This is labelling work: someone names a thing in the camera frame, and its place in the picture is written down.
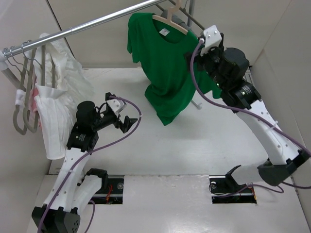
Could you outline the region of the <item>green t shirt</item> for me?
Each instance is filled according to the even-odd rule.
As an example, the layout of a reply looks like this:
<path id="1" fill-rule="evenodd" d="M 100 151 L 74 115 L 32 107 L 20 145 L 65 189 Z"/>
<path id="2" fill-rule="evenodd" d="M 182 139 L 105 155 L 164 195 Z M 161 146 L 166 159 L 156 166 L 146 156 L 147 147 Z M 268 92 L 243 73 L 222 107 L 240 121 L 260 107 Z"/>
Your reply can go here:
<path id="1" fill-rule="evenodd" d="M 134 13 L 128 21 L 127 50 L 150 81 L 145 97 L 163 125 L 191 102 L 195 87 L 185 57 L 198 44 L 197 36 L 154 20 L 152 13 Z"/>

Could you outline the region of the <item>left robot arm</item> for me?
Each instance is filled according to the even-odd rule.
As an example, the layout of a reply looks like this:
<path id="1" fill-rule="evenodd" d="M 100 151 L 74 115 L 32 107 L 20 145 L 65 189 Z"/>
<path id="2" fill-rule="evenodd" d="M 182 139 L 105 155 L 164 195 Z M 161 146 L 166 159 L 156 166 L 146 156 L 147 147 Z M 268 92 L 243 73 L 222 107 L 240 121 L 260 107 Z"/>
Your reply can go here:
<path id="1" fill-rule="evenodd" d="M 32 219 L 39 233 L 75 233 L 81 222 L 81 213 L 93 204 L 96 192 L 108 188 L 107 171 L 92 168 L 85 175 L 84 167 L 92 153 L 106 149 L 128 138 L 139 126 L 142 112 L 133 102 L 110 92 L 105 102 L 97 107 L 92 101 L 77 106 L 74 124 L 66 145 L 65 157 L 51 192 L 40 207 L 35 207 Z M 120 129 L 124 137 L 95 147 L 98 132 L 110 125 Z"/>

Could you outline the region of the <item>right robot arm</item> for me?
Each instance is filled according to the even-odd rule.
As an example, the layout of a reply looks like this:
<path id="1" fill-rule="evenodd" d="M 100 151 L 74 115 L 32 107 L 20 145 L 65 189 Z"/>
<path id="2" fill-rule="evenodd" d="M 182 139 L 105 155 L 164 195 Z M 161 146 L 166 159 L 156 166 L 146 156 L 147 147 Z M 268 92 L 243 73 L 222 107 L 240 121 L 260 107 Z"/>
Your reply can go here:
<path id="1" fill-rule="evenodd" d="M 267 152 L 268 159 L 255 167 L 260 180 L 277 186 L 311 157 L 311 152 L 284 133 L 271 117 L 257 89 L 243 79 L 249 67 L 245 54 L 237 48 L 212 47 L 201 55 L 201 44 L 183 57 L 198 93 L 194 65 L 205 71 L 220 88 L 224 104 L 218 106 L 235 113 L 252 131 Z"/>

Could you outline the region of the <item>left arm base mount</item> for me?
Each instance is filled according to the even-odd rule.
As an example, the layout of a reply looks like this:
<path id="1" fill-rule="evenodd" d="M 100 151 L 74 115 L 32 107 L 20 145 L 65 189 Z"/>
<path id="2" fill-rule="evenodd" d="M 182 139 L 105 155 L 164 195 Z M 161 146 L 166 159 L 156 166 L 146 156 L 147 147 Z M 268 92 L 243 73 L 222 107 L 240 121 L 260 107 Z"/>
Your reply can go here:
<path id="1" fill-rule="evenodd" d="M 108 185 L 97 191 L 92 200 L 95 204 L 114 205 L 123 203 L 124 176 L 109 175 Z"/>

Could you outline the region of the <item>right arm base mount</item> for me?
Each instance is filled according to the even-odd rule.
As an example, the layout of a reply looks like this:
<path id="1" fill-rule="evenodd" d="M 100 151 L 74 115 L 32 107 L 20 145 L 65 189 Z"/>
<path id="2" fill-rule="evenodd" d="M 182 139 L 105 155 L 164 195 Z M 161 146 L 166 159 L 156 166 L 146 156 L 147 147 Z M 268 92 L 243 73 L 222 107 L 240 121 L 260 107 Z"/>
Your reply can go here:
<path id="1" fill-rule="evenodd" d="M 254 189 L 246 184 L 239 185 L 232 173 L 241 165 L 233 167 L 225 175 L 209 175 L 208 189 L 213 204 L 256 204 Z"/>

